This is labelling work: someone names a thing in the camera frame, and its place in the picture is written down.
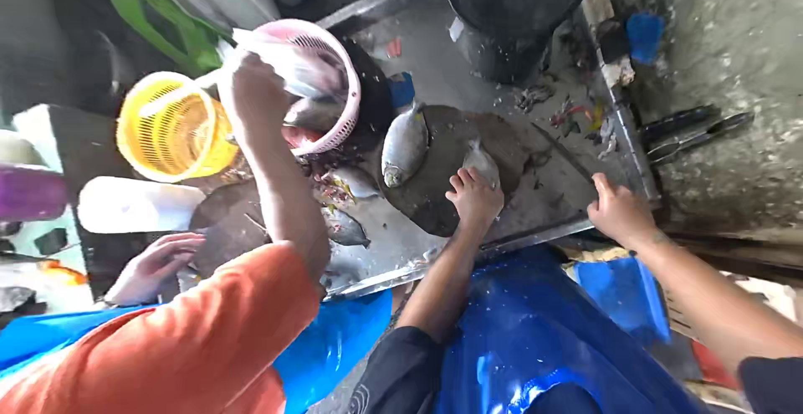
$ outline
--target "stainless steel table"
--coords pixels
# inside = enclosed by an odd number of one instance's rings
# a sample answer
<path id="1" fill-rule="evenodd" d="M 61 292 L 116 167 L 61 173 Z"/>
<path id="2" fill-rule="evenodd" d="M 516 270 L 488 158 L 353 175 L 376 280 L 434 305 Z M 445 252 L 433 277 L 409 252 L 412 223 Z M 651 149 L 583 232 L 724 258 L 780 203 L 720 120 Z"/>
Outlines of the stainless steel table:
<path id="1" fill-rule="evenodd" d="M 523 176 L 481 247 L 480 259 L 590 229 L 586 206 L 596 197 L 588 179 L 593 172 L 606 172 L 613 181 L 649 201 L 659 198 L 632 113 L 617 92 L 607 87 L 599 71 L 592 80 L 580 82 L 567 50 L 554 39 L 550 70 L 558 77 L 551 83 L 557 93 L 523 114 L 515 108 L 515 93 L 520 89 L 471 74 L 450 39 L 448 29 L 454 19 L 447 0 L 361 0 L 320 20 L 319 25 L 358 43 L 382 44 L 401 38 L 401 57 L 379 62 L 385 74 L 410 72 L 417 99 L 428 105 L 505 118 L 517 128 L 518 139 L 535 150 L 540 160 L 537 169 Z M 574 22 L 588 29 L 581 13 Z M 587 103 L 589 92 L 606 107 L 617 133 L 618 149 L 604 161 L 597 158 L 602 146 L 586 139 L 586 133 L 564 138 L 549 125 L 549 117 L 567 94 Z M 584 120 L 580 120 L 583 130 L 587 126 Z M 552 139 L 545 138 L 533 123 L 547 130 Z M 380 152 L 377 149 L 368 156 L 368 166 L 376 165 Z M 447 239 L 423 232 L 385 199 L 361 201 L 346 211 L 363 224 L 372 245 L 334 245 L 331 268 L 351 277 L 335 281 L 330 296 L 361 296 L 419 279 L 426 274 L 431 257 L 447 243 Z"/>

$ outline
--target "orange shirt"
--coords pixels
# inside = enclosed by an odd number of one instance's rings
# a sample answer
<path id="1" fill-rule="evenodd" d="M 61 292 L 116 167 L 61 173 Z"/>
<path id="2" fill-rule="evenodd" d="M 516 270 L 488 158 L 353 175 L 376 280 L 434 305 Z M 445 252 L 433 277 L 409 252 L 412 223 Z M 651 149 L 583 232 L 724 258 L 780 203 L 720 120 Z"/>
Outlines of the orange shirt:
<path id="1" fill-rule="evenodd" d="M 293 245 L 262 246 L 169 304 L 117 317 L 11 376 L 0 412 L 283 412 L 271 364 L 319 305 Z"/>

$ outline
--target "black bucket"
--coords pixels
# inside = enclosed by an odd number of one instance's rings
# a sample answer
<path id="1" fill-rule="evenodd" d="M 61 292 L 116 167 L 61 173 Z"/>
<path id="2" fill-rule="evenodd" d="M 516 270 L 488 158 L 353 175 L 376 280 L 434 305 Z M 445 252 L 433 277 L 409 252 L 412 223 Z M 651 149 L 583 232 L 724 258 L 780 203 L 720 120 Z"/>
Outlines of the black bucket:
<path id="1" fill-rule="evenodd" d="M 460 51 L 482 78 L 525 79 L 541 60 L 552 33 L 582 0 L 449 0 L 465 29 Z"/>

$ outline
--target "hand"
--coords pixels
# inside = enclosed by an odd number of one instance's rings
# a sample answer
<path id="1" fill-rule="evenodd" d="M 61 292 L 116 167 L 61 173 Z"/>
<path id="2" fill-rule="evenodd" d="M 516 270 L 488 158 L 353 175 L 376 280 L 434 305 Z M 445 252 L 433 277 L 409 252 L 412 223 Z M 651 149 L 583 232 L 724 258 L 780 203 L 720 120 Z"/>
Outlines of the hand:
<path id="1" fill-rule="evenodd" d="M 588 205 L 588 218 L 600 232 L 634 251 L 664 236 L 643 199 L 627 187 L 612 187 L 603 173 L 593 179 L 600 199 Z"/>
<path id="2" fill-rule="evenodd" d="M 244 52 L 242 60 L 226 60 L 217 88 L 238 141 L 246 133 L 280 132 L 290 109 L 284 79 L 259 55 Z"/>
<path id="3" fill-rule="evenodd" d="M 447 192 L 447 199 L 455 204 L 460 224 L 487 232 L 504 206 L 502 190 L 492 189 L 476 168 L 460 168 L 449 182 L 455 190 Z"/>
<path id="4" fill-rule="evenodd" d="M 106 294 L 106 302 L 134 306 L 153 299 L 162 283 L 184 268 L 205 240 L 195 233 L 165 235 L 156 240 L 123 268 Z"/>

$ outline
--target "concrete floor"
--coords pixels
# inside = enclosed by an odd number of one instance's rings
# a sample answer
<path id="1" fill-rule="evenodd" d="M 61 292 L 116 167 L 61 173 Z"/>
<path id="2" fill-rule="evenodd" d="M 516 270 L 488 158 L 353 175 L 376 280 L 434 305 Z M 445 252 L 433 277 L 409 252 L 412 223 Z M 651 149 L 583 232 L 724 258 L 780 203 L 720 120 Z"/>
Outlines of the concrete floor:
<path id="1" fill-rule="evenodd" d="M 803 0 L 619 0 L 667 17 L 657 70 L 638 68 L 644 121 L 714 103 L 748 130 L 659 168 L 671 222 L 735 232 L 803 226 Z"/>

